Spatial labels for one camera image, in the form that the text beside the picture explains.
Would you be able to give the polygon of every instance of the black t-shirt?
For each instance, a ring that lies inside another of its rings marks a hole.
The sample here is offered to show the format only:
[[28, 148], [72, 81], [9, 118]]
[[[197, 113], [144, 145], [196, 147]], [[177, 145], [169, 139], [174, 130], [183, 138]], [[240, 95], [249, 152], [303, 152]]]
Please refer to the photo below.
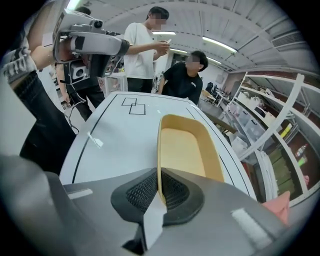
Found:
[[63, 71], [64, 71], [64, 80], [66, 84], [66, 90], [69, 94], [73, 93], [75, 90], [80, 91], [82, 89], [86, 89], [93, 86], [98, 86], [99, 81], [97, 77], [89, 77], [85, 80], [79, 81], [77, 83], [73, 84], [73, 87], [68, 84], [70, 82], [70, 71], [69, 71], [69, 64], [65, 63], [63, 64]]
[[199, 75], [190, 77], [187, 74], [186, 64], [179, 62], [163, 73], [167, 83], [164, 85], [162, 95], [178, 98], [189, 98], [198, 104], [203, 82]]

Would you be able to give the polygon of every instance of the ceiling light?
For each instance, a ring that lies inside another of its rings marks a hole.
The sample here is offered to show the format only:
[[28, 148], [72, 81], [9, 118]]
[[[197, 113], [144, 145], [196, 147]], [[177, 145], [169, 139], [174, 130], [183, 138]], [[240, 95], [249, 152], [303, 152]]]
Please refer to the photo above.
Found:
[[202, 39], [203, 39], [203, 40], [206, 40], [206, 41], [208, 41], [208, 42], [210, 42], [210, 43], [214, 43], [214, 44], [216, 44], [216, 45], [218, 45], [218, 46], [222, 46], [222, 47], [228, 49], [229, 51], [231, 51], [231, 52], [233, 52], [233, 53], [236, 53], [236, 52], [237, 52], [236, 49], [233, 49], [233, 48], [229, 47], [228, 45], [225, 45], [225, 44], [223, 44], [223, 43], [221, 43], [221, 42], [218, 42], [218, 41], [216, 41], [216, 40], [210, 39], [210, 38], [208, 38], [208, 37], [203, 36]]
[[66, 8], [68, 10], [74, 10], [74, 9], [76, 9], [79, 2], [80, 2], [80, 0], [70, 0], [70, 2], [68, 3]]
[[209, 58], [209, 57], [206, 57], [209, 61], [212, 61], [212, 62], [216, 62], [216, 63], [218, 63], [218, 64], [221, 64], [221, 62], [219, 62], [219, 61], [217, 61], [217, 60], [215, 60], [215, 59], [213, 59], [213, 58]]
[[154, 35], [175, 35], [175, 32], [162, 32], [162, 31], [156, 31], [152, 32]]
[[172, 48], [170, 48], [170, 50], [173, 51], [173, 52], [182, 53], [182, 54], [186, 54], [187, 53], [187, 51], [185, 51], [185, 50], [178, 50], [178, 49], [172, 49]]

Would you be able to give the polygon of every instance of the yellow tray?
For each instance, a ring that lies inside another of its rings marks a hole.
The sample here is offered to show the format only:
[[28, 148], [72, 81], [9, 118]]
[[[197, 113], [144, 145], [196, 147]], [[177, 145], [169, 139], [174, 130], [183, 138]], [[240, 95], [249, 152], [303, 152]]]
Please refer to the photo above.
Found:
[[219, 154], [206, 127], [197, 120], [168, 114], [157, 139], [157, 180], [161, 199], [161, 168], [175, 169], [224, 182]]

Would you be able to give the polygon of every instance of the black pants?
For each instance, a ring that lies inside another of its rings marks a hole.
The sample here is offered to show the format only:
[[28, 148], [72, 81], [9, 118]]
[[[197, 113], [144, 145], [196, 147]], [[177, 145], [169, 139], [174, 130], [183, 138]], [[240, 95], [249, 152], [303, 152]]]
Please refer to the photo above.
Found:
[[152, 79], [127, 78], [128, 92], [151, 93], [153, 87]]
[[[97, 108], [100, 105], [100, 103], [103, 102], [105, 99], [105, 95], [103, 91], [100, 89], [99, 85], [77, 90], [76, 92], [79, 94], [81, 98], [85, 100], [87, 100], [88, 98], [95, 108]], [[81, 99], [79, 99], [78, 95], [75, 92], [72, 92], [70, 96], [75, 104], [81, 101]], [[82, 118], [85, 121], [87, 121], [90, 115], [92, 114], [92, 111], [89, 108], [88, 102], [86, 101], [84, 103], [80, 103], [75, 107], [77, 108], [77, 110], [79, 110]]]
[[75, 133], [47, 95], [35, 71], [14, 91], [36, 118], [20, 156], [35, 162], [46, 172], [59, 174]]

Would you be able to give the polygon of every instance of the white ceiling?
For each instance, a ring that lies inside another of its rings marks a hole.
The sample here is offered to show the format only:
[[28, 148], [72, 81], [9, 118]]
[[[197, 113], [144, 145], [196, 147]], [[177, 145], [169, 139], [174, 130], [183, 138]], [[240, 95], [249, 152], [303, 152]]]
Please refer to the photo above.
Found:
[[[143, 22], [153, 6], [169, 13], [163, 31], [174, 31], [171, 47], [188, 52], [204, 51], [232, 71], [253, 68], [318, 72], [318, 65], [306, 43], [276, 48], [272, 40], [296, 31], [294, 23], [271, 0], [82, 0], [91, 16], [104, 21], [104, 28], [123, 34], [132, 22]], [[202, 36], [224, 43], [238, 52], [205, 42]]]

